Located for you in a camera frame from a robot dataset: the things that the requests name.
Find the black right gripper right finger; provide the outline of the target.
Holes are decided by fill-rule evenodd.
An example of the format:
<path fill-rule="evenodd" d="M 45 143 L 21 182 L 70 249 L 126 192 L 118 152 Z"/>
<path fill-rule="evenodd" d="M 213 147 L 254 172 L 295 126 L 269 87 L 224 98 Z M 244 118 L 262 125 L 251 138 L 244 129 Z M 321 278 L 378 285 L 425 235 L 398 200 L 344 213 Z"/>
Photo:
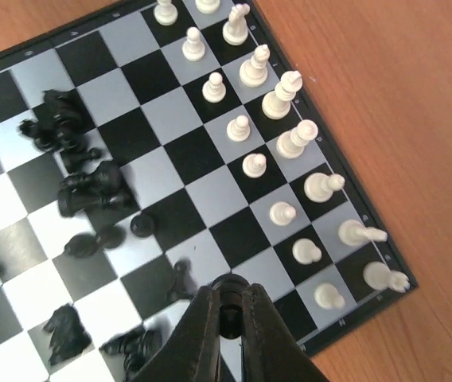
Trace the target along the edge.
<path fill-rule="evenodd" d="M 327 381 L 301 350 L 263 286 L 242 293 L 243 381 Z"/>

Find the black knight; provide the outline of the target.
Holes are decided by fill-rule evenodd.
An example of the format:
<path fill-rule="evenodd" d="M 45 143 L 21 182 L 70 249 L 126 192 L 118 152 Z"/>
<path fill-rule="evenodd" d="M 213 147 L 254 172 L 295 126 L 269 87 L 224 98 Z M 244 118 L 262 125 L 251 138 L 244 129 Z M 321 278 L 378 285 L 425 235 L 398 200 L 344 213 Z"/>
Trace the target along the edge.
<path fill-rule="evenodd" d="M 81 324 L 77 310 L 71 304 L 57 308 L 42 329 L 51 334 L 51 366 L 80 355 L 92 343 L 90 335 Z"/>

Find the black rook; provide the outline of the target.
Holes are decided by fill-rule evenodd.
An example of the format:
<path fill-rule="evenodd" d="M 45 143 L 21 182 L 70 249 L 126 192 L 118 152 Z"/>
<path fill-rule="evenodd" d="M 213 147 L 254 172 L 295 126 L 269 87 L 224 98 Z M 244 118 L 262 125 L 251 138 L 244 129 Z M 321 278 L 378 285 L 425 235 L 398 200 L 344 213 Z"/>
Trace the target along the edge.
<path fill-rule="evenodd" d="M 218 291 L 220 296 L 220 335 L 227 340 L 234 340 L 242 335 L 242 293 L 248 286 L 245 278 L 233 273 L 219 276 L 212 284 L 212 289 Z"/>

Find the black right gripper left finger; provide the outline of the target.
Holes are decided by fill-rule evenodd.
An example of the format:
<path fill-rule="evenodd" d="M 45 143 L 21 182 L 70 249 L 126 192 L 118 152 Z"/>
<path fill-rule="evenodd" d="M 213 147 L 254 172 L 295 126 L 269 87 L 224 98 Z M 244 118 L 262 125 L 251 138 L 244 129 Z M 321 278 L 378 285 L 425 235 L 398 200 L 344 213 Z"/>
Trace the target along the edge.
<path fill-rule="evenodd" d="M 199 289 L 167 342 L 135 375 L 142 382 L 219 381 L 220 294 Z"/>

